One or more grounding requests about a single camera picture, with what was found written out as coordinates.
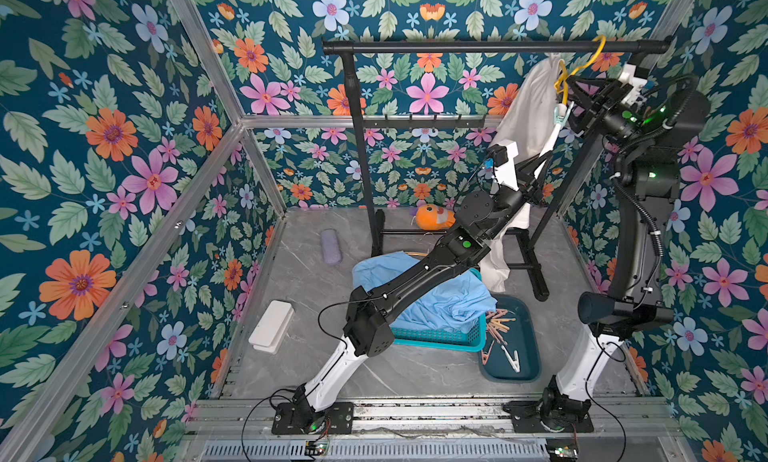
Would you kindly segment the yellow plastic hanger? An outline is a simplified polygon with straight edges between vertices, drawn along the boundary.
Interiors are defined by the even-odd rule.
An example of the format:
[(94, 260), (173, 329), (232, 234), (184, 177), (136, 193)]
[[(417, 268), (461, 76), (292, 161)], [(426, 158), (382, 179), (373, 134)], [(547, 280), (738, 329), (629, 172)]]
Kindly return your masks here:
[(555, 93), (561, 96), (560, 103), (562, 105), (568, 106), (569, 104), (569, 85), (567, 82), (568, 78), (578, 75), (580, 72), (590, 67), (597, 61), (607, 43), (607, 37), (605, 35), (598, 35), (593, 39), (593, 41), (598, 43), (597, 49), (584, 62), (572, 68), (568, 68), (563, 61), (559, 62), (560, 75), (554, 83), (554, 89)]

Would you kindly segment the light green clothespin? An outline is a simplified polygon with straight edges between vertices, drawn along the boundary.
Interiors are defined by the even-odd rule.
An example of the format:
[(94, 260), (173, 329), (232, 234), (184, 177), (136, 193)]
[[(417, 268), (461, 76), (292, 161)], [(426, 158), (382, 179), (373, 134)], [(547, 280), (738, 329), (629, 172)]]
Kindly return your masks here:
[(562, 130), (571, 114), (572, 105), (559, 103), (555, 106), (553, 111), (554, 130), (559, 132)]

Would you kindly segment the white t-shirt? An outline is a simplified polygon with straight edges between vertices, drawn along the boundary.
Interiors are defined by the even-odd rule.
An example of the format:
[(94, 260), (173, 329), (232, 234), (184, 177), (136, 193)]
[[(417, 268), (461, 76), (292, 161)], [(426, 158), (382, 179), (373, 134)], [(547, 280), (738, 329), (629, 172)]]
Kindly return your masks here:
[[(561, 101), (561, 96), (554, 89), (554, 83), (560, 75), (560, 61), (563, 61), (560, 55), (551, 54), (531, 69), (495, 129), (491, 145), (504, 139), (517, 143), (519, 154), (514, 163), (538, 157), (554, 148), (561, 131), (554, 130), (553, 119), (555, 106)], [(525, 203), (502, 229), (502, 234), (506, 229), (528, 229), (531, 207), (531, 203)], [(491, 240), (491, 251), (479, 265), (482, 282), (489, 291), (496, 293), (505, 288), (511, 272), (503, 257), (502, 234)]]

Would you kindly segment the light blue t-shirt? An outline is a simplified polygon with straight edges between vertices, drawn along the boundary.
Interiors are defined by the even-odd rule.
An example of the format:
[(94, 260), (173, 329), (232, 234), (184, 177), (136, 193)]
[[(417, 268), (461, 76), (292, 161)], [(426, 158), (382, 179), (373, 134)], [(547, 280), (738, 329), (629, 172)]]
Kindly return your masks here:
[[(402, 251), (361, 261), (352, 270), (353, 287), (362, 286), (370, 291), (395, 279), (417, 262), (419, 259)], [(481, 280), (475, 274), (465, 272), (419, 298), (395, 319), (391, 327), (468, 333), (478, 317), (495, 311), (496, 307), (496, 299)]]

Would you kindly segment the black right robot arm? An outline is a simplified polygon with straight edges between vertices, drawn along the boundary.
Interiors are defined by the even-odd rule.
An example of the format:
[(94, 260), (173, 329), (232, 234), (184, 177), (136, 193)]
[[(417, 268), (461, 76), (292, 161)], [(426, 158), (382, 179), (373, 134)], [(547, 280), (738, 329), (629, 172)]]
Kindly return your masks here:
[(650, 297), (665, 249), (657, 218), (644, 203), (680, 198), (675, 155), (702, 131), (711, 109), (694, 74), (675, 76), (651, 89), (643, 80), (576, 75), (564, 83), (570, 100), (582, 110), (572, 126), (582, 134), (585, 148), (604, 142), (617, 148), (610, 164), (620, 218), (617, 265), (606, 292), (579, 297), (582, 332), (541, 397), (503, 405), (518, 433), (593, 431), (589, 412), (597, 404), (594, 385), (607, 363), (625, 361), (622, 345), (634, 334), (671, 322), (671, 311)]

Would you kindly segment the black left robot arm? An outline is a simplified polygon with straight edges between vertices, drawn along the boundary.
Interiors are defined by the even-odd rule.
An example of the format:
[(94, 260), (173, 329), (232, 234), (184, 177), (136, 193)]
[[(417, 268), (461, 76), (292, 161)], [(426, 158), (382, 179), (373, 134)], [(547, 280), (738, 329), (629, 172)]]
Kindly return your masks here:
[(506, 232), (525, 204), (536, 201), (552, 153), (546, 150), (515, 162), (514, 148), (513, 144), (489, 148), (487, 158), (497, 190), (479, 189), (465, 196), (454, 224), (422, 260), (383, 285), (351, 292), (344, 303), (346, 322), (335, 351), (316, 376), (276, 407), (272, 434), (350, 432), (350, 423), (337, 421), (354, 406), (339, 403), (338, 395), (360, 366), (394, 343), (392, 323), (432, 289), (478, 266), (490, 253), (491, 241)]

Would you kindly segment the teal basket under shirt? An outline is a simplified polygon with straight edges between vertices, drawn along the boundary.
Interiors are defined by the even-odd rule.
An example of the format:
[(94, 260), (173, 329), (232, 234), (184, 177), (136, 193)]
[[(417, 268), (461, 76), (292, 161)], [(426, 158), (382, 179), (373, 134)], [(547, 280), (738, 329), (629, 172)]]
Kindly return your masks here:
[[(473, 273), (481, 280), (481, 275), (478, 270), (472, 269), (467, 273)], [(486, 314), (478, 317), (468, 333), (444, 330), (413, 331), (391, 328), (397, 345), (462, 352), (478, 352), (483, 348), (486, 340), (485, 318)]]

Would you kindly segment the orange plush fish toy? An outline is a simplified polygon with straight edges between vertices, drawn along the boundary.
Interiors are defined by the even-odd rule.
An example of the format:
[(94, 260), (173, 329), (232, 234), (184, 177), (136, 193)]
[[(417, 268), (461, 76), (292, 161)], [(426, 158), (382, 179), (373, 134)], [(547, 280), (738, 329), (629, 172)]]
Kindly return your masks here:
[(452, 210), (434, 204), (419, 206), (416, 209), (414, 219), (419, 229), (428, 232), (447, 230), (456, 222)]

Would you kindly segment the pink clothespin in tray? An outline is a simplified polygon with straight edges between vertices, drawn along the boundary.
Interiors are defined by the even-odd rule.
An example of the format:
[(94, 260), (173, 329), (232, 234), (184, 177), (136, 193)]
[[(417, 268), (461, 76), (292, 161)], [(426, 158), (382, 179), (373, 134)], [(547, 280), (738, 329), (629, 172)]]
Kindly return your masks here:
[(491, 339), (487, 346), (480, 351), (480, 362), (482, 366), (485, 366), (488, 363), (494, 345), (495, 340)]

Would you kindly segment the dark teal clothespin tray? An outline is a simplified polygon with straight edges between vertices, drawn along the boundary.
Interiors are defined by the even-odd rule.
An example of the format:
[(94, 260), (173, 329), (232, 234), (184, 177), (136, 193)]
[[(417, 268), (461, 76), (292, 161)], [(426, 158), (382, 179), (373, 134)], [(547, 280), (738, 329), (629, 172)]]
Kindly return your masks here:
[[(479, 368), (481, 374), (492, 382), (530, 383), (541, 374), (542, 366), (533, 325), (533, 319), (527, 305), (520, 299), (503, 294), (494, 294), (496, 309), (486, 313), (486, 344), (491, 339), (495, 345), (488, 363)], [(508, 364), (500, 343), (505, 343), (510, 351), (517, 351), (521, 371), (516, 373)]]

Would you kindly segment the grey purple cylinder roller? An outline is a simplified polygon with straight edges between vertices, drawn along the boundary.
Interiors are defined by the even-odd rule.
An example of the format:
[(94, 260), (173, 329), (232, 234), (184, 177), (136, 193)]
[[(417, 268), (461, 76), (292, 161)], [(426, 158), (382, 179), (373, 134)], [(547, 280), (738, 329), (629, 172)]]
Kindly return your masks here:
[(325, 229), (320, 233), (320, 248), (322, 260), (329, 266), (339, 265), (343, 260), (343, 253), (337, 232)]

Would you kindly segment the white box on table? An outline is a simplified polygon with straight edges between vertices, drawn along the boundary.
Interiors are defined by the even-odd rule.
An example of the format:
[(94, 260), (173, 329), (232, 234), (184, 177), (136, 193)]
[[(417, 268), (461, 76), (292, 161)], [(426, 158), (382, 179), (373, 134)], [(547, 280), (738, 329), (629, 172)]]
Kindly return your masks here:
[(276, 354), (294, 313), (290, 302), (271, 301), (250, 334), (248, 344), (256, 351)]

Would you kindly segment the black wall hook rail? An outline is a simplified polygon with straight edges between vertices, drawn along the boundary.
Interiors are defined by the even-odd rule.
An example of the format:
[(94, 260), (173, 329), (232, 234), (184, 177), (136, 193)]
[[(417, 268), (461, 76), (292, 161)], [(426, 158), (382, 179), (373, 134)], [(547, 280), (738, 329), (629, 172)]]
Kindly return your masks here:
[(410, 130), (417, 128), (454, 130), (496, 128), (502, 121), (501, 116), (489, 115), (397, 115), (364, 116), (366, 128)]

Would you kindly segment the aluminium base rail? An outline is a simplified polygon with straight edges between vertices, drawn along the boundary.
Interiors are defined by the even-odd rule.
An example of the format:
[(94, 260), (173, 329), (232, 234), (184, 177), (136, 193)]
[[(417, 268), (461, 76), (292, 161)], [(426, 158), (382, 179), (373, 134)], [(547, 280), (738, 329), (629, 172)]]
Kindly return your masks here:
[(532, 396), (352, 398), (309, 433), (277, 435), (275, 403), (205, 401), (179, 461), (693, 461), (660, 397), (602, 397), (581, 425), (525, 420)]

